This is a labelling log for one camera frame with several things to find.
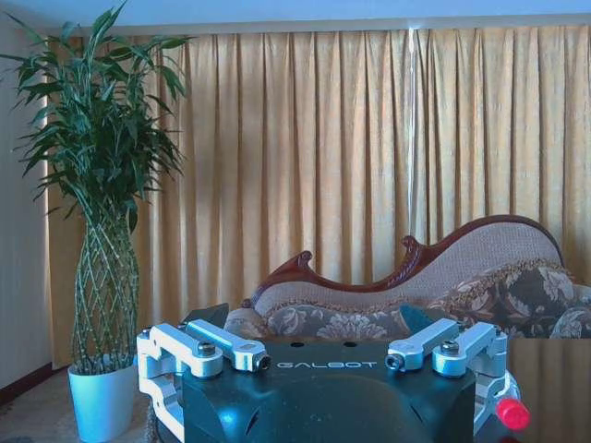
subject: table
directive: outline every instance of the table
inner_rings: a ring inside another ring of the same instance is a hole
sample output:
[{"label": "table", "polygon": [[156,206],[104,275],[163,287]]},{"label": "table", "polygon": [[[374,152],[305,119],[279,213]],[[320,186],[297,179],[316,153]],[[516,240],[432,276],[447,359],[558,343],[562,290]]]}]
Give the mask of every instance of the table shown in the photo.
[{"label": "table", "polygon": [[[512,339],[509,345],[510,371],[532,422],[513,436],[488,420],[477,443],[591,442],[591,340]],[[175,441],[163,426],[158,430],[163,441]]]}]

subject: red knob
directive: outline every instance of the red knob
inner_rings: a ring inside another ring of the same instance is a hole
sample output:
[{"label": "red knob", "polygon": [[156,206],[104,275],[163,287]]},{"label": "red knob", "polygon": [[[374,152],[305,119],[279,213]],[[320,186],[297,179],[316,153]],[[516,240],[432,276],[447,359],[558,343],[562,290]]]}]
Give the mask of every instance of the red knob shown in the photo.
[{"label": "red knob", "polygon": [[523,431],[529,426],[531,415],[517,399],[502,399],[497,403],[497,416],[512,431]]}]

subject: curtain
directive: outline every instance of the curtain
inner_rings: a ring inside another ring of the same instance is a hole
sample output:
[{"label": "curtain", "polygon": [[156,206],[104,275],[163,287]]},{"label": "curtain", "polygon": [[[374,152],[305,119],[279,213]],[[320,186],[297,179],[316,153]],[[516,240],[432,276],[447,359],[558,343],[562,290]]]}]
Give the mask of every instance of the curtain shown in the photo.
[{"label": "curtain", "polygon": [[[184,173],[140,207],[140,326],[236,307],[303,249],[328,278],[375,281],[404,235],[493,213],[541,221],[588,275],[588,27],[204,35],[169,55]],[[50,218],[55,365],[82,233]]]},{"label": "curtain", "polygon": [[590,282],[589,27],[417,33],[417,238],[491,214],[541,222]]}]

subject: floral upholstery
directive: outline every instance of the floral upholstery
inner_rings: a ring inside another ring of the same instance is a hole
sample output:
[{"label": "floral upholstery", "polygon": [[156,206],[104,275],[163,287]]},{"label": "floral upholstery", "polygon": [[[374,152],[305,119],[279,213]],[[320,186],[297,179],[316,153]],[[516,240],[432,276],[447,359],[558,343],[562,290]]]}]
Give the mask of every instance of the floral upholstery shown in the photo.
[{"label": "floral upholstery", "polygon": [[401,296],[355,309],[298,299],[278,304],[264,316],[254,309],[237,309],[225,327],[247,338],[375,340],[407,337],[428,324],[425,318],[430,322],[451,317],[466,326],[478,321],[497,324],[510,337],[591,337],[589,306],[591,289],[573,285],[556,263],[530,259],[482,272],[435,301],[429,301],[428,294],[416,300]]},{"label": "floral upholstery", "polygon": [[466,326],[487,321],[510,337],[549,337],[570,307],[581,304],[562,267],[545,260],[522,261],[463,281],[429,309]]}]

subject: sofa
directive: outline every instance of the sofa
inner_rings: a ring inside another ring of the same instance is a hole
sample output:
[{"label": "sofa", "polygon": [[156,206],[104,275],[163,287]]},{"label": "sofa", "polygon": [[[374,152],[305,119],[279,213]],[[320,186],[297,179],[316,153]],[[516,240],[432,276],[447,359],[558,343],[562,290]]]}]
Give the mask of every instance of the sofa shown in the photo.
[{"label": "sofa", "polygon": [[492,216],[435,245],[403,239],[400,267],[380,281],[321,277],[304,251],[230,312],[245,338],[372,340],[407,337],[438,317],[495,323],[510,337],[591,337],[591,288],[575,284],[556,240],[525,217]]}]

